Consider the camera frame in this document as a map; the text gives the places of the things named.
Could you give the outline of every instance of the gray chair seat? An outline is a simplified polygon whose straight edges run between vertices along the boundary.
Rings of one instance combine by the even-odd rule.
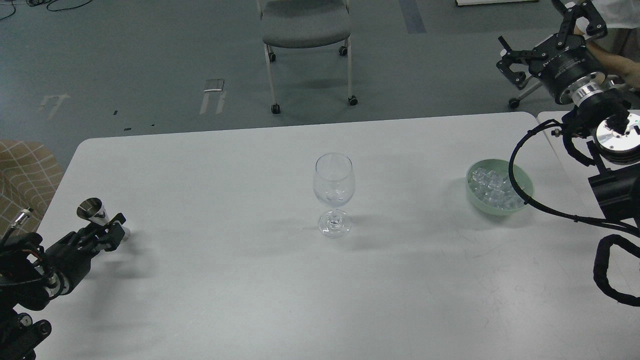
[[[302,49],[334,44],[351,34],[349,13],[341,0],[276,0],[262,11],[262,41]]]

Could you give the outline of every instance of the chair caster wheel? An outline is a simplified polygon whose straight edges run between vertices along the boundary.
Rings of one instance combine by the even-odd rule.
[[[509,99],[509,109],[516,109],[518,106],[520,106],[520,100],[515,97]]]

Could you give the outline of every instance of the blue floor stripe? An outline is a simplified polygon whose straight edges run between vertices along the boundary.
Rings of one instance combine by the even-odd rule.
[[[398,2],[404,16],[406,31],[409,34],[426,33],[427,31],[424,29],[422,16],[420,16],[420,10],[415,0],[398,0]]]

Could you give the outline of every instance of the wine glass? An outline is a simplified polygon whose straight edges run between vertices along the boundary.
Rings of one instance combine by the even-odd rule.
[[[337,208],[351,200],[355,185],[353,164],[347,156],[330,152],[317,160],[314,193],[318,200],[333,208],[320,216],[319,228],[323,235],[335,239],[351,230],[351,220]]]

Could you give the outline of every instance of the glass base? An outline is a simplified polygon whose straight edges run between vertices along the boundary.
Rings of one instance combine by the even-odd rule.
[[[329,210],[320,217],[319,228],[322,235],[335,239],[349,233],[351,220],[342,210]]]

